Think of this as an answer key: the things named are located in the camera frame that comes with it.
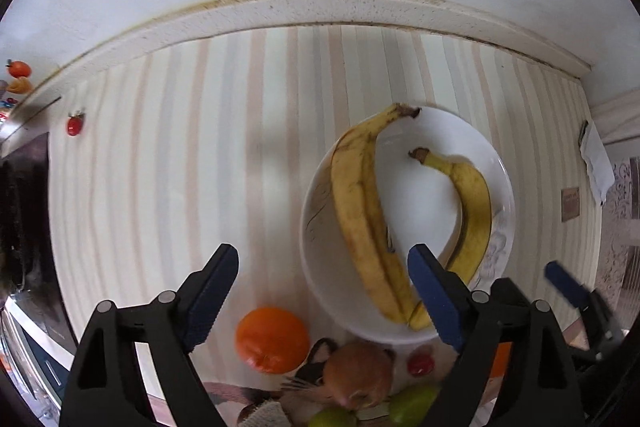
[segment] small brown card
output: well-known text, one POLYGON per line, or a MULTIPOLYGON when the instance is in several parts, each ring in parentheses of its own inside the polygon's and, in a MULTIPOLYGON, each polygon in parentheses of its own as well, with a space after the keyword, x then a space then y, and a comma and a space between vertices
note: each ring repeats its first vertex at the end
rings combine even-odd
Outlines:
POLYGON ((562 189, 562 222, 580 216, 580 187, 562 189))

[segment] silver bolt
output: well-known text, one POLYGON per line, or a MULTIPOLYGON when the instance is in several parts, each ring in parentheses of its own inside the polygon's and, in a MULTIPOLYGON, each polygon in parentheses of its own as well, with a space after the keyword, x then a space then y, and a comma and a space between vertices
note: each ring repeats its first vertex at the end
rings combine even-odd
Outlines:
POLYGON ((471 298, 474 302, 477 302, 479 304, 489 302, 489 294, 487 292, 483 292, 482 290, 476 290, 471 293, 471 298))
POLYGON ((536 309, 539 312, 546 313, 551 309, 551 306, 549 306, 548 302, 540 300, 540 301, 536 301, 536 309))
POLYGON ((167 304, 175 299, 175 292, 171 290, 163 291, 159 296, 158 300, 162 302, 162 304, 167 304))
POLYGON ((98 313, 106 313, 111 309, 111 301, 102 301, 95 307, 98 313))

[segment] green fruit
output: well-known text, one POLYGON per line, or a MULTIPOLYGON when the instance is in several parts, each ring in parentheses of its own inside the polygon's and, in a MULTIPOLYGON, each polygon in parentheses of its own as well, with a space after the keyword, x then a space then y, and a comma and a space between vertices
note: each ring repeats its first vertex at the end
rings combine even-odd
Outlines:
POLYGON ((438 396, 435 385, 419 384, 391 397, 389 418, 398 427, 418 427, 438 396))
POLYGON ((311 420, 308 427, 356 427, 358 419, 342 407, 321 410, 311 420))

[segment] brown onion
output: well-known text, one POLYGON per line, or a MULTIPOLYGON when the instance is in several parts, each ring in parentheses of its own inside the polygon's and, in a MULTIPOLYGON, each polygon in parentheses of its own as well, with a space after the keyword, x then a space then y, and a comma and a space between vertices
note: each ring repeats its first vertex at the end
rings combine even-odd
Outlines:
POLYGON ((329 357, 322 378, 338 404, 357 410, 382 402, 391 390, 393 374, 393 362, 382 348, 354 342, 329 357))

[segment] white bowl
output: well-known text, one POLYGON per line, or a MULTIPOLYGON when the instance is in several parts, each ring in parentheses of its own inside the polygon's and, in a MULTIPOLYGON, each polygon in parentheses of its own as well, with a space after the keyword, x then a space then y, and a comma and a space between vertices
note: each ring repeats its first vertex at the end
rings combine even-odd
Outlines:
MULTIPOLYGON (((311 291, 341 327, 363 339, 413 344, 436 337, 433 327, 412 331, 394 324, 367 295, 335 216, 330 180, 334 147, 322 159, 303 205, 300 250, 311 291)), ((409 249, 424 243, 444 264, 460 233, 460 200, 455 188, 444 174, 409 158, 407 153, 416 147, 468 161, 484 176, 492 200, 492 235, 469 287, 488 291, 504 271, 515 229, 513 189, 500 157, 474 127, 434 107, 422 107, 414 120, 399 120, 378 136, 378 193, 394 247, 404 263, 409 249)))

